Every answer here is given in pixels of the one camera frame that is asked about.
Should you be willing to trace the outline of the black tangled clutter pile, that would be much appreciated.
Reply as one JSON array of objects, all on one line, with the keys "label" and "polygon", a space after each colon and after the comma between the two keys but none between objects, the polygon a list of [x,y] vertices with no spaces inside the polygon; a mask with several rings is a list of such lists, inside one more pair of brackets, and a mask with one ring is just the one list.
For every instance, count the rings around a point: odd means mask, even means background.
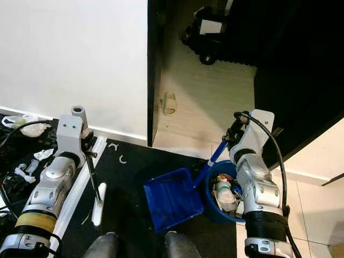
[{"label": "black tangled clutter pile", "polygon": [[[6,189],[23,188],[31,186],[38,181],[35,170],[31,170],[33,154],[39,145],[40,137],[30,138],[22,135],[20,131],[11,133],[11,130],[3,130],[0,147],[1,186]],[[36,182],[28,184],[22,177],[14,173],[19,164],[27,164],[27,172],[36,178]]]}]

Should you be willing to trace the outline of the blue plastic bucket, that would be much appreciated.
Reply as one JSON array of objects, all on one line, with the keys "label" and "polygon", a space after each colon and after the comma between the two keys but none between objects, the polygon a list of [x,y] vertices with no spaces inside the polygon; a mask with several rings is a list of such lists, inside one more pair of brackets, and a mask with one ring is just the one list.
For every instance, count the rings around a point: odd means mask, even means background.
[{"label": "blue plastic bucket", "polygon": [[204,176],[204,179],[199,185],[199,190],[201,191],[204,202],[205,216],[208,217],[209,221],[217,224],[245,222],[244,219],[233,217],[230,214],[222,211],[221,208],[217,206],[216,200],[211,192],[214,186],[213,178],[218,174],[227,174],[233,178],[236,178],[238,173],[235,165],[230,160],[216,162],[216,164],[214,164],[213,167],[208,170],[207,175]]}]

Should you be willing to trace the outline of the long white strip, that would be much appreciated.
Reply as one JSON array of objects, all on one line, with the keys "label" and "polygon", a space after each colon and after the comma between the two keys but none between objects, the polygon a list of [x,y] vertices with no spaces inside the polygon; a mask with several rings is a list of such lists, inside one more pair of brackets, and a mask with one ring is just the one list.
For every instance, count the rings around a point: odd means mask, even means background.
[{"label": "long white strip", "polygon": [[[92,158],[94,166],[98,163],[103,150],[106,148],[106,145],[108,145],[108,143],[106,142],[107,140],[108,139],[103,136],[98,136],[96,138],[96,142],[94,143],[94,146],[92,148],[93,152],[97,154],[97,157]],[[86,166],[81,169],[74,184],[72,185],[71,190],[66,197],[66,200],[64,200],[64,203],[62,204],[61,212],[55,224],[53,233],[61,237],[62,240],[64,240],[64,234],[66,233],[67,227],[69,226],[74,211],[78,206],[81,197],[83,196],[84,189],[86,189],[86,186],[88,185],[89,171],[88,166]]]}]

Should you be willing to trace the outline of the white crumpled paper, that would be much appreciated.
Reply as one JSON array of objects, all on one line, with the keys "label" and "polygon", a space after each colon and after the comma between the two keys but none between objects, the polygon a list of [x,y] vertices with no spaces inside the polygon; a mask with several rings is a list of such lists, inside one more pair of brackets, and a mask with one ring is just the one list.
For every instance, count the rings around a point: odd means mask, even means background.
[{"label": "white crumpled paper", "polygon": [[49,148],[45,150],[40,150],[39,152],[36,152],[33,157],[35,160],[42,161],[49,157],[51,157],[54,154],[54,148]]}]

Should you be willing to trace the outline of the blue plastic dustpan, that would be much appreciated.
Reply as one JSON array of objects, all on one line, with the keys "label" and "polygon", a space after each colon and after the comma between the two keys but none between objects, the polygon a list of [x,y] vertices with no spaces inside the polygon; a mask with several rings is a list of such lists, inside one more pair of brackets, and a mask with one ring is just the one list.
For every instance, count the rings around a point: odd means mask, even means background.
[{"label": "blue plastic dustpan", "polygon": [[204,213],[202,185],[227,145],[228,142],[224,141],[216,148],[194,180],[190,170],[182,168],[144,183],[148,209],[157,233]]}]

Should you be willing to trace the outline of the black cabinet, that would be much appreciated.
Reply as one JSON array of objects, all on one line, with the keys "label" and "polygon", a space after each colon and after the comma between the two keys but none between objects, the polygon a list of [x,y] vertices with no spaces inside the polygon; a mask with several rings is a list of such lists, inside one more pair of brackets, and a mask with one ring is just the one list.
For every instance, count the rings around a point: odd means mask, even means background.
[{"label": "black cabinet", "polygon": [[234,0],[231,17],[259,45],[255,107],[275,116],[273,168],[344,118],[344,0]]}]

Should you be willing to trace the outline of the grey right robot leg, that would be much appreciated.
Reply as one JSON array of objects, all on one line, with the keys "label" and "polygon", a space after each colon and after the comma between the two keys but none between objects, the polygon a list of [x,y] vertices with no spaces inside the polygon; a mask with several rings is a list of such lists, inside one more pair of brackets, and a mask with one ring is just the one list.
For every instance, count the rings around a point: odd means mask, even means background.
[{"label": "grey right robot leg", "polygon": [[201,258],[196,245],[185,234],[169,231],[164,235],[167,258]]}]

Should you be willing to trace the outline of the black wheeled device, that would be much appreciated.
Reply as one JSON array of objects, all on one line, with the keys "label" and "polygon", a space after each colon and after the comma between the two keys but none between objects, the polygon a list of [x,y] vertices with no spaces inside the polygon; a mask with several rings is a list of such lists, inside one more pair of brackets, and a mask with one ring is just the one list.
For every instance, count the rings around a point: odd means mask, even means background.
[{"label": "black wheeled device", "polygon": [[182,44],[194,51],[204,65],[211,66],[218,59],[233,2],[213,0],[212,5],[194,11],[192,24],[180,34]]}]

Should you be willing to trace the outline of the grey left robot leg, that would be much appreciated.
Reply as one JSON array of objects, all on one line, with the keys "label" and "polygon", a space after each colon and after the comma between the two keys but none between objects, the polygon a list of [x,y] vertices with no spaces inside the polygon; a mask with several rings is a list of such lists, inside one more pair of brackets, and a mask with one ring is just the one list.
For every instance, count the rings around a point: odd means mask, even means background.
[{"label": "grey left robot leg", "polygon": [[114,232],[99,236],[86,250],[83,258],[116,258],[119,239]]}]

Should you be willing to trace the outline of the black door frame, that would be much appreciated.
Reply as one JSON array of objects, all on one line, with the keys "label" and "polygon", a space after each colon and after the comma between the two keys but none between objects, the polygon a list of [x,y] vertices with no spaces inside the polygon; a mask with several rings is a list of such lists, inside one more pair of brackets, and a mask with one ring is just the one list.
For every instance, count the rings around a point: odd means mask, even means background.
[{"label": "black door frame", "polygon": [[147,146],[152,147],[157,130],[157,96],[160,67],[158,56],[164,34],[165,0],[147,2]]}]

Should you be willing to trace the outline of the black floor mat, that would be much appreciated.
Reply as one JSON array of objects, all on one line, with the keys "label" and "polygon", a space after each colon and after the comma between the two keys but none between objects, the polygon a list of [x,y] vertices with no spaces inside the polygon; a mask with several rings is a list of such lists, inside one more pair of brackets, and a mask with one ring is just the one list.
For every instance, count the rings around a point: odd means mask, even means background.
[{"label": "black floor mat", "polygon": [[[47,128],[40,136],[36,152],[56,147],[54,128]],[[196,166],[201,159],[157,148],[133,145],[117,140],[107,140],[106,147],[95,165],[99,180],[106,182],[105,211],[102,224],[95,227],[92,222],[82,221],[91,213],[94,191],[89,185],[84,189],[78,206],[61,239],[60,257],[82,258],[96,238],[105,233],[118,236],[116,258],[165,258],[167,251],[164,233],[158,234],[153,226],[144,192],[144,183],[158,175],[175,169]],[[127,164],[120,164],[123,155]],[[234,223],[217,224],[199,214],[170,230],[185,234],[196,245],[201,258],[238,258],[237,226]]]}]

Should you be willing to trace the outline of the grey robot leg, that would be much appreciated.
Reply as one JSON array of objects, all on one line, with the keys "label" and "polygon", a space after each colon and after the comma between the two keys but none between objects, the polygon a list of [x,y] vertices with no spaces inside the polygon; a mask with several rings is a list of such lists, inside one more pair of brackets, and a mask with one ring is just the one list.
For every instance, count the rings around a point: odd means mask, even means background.
[{"label": "grey robot leg", "polygon": [[114,232],[99,236],[86,250],[83,258],[116,258],[119,239]]},{"label": "grey robot leg", "polygon": [[185,234],[169,231],[164,235],[167,258],[201,258],[196,245]]}]

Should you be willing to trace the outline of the white-handled brush with black shaft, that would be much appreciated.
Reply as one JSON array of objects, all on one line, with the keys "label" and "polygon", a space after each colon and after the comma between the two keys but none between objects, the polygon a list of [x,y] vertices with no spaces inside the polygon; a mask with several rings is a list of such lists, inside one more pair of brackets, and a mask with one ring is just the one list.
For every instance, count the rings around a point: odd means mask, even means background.
[{"label": "white-handled brush with black shaft", "polygon": [[99,227],[102,224],[103,211],[105,209],[105,196],[106,196],[106,182],[99,180],[94,165],[93,155],[88,156],[87,165],[89,169],[89,177],[92,187],[94,188],[94,208],[91,212],[91,221],[94,226]]}]

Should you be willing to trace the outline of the white bent plastic piece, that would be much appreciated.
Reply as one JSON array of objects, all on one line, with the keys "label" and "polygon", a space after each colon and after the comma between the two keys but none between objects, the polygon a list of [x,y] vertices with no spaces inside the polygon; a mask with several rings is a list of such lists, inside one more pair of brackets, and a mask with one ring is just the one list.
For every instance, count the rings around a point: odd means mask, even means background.
[{"label": "white bent plastic piece", "polygon": [[29,172],[27,172],[27,167],[27,164],[20,163],[19,165],[17,165],[17,167],[15,167],[14,173],[22,177],[22,179],[24,179],[25,182],[27,182],[28,184],[36,182],[36,178],[30,175]]}]

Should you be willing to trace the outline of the white plastic bag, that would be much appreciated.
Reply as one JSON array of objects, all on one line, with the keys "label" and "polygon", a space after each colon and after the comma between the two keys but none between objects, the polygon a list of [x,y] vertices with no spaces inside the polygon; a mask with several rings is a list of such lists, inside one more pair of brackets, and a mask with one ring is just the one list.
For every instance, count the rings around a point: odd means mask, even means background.
[{"label": "white plastic bag", "polygon": [[31,122],[37,123],[22,127],[20,132],[24,136],[36,138],[44,133],[46,128],[49,127],[51,120],[39,120],[38,117],[30,114],[24,114],[22,116],[5,116],[1,120],[4,127],[11,128],[12,130]]}]

